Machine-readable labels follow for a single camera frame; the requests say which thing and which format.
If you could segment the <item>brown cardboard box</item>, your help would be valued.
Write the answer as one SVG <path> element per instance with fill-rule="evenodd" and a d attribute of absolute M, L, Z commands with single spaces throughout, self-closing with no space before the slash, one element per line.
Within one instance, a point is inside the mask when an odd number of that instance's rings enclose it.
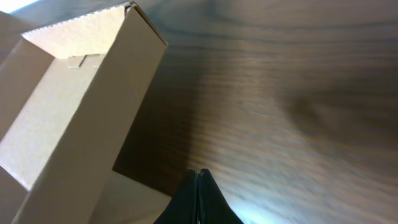
<path fill-rule="evenodd" d="M 133 1 L 33 29 L 1 14 L 1 167 L 13 223 L 88 223 L 167 41 Z"/>

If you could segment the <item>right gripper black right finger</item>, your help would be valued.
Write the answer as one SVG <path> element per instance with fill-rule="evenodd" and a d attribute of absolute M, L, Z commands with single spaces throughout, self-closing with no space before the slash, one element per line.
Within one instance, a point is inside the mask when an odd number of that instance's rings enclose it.
<path fill-rule="evenodd" d="M 198 175 L 198 217 L 201 224 L 243 224 L 208 169 Z"/>

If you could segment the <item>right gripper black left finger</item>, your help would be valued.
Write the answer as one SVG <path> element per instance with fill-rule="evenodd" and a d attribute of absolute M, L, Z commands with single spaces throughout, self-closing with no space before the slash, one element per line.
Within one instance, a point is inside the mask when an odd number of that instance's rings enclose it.
<path fill-rule="evenodd" d="M 169 204 L 154 224 L 198 223 L 198 174 L 188 170 Z"/>

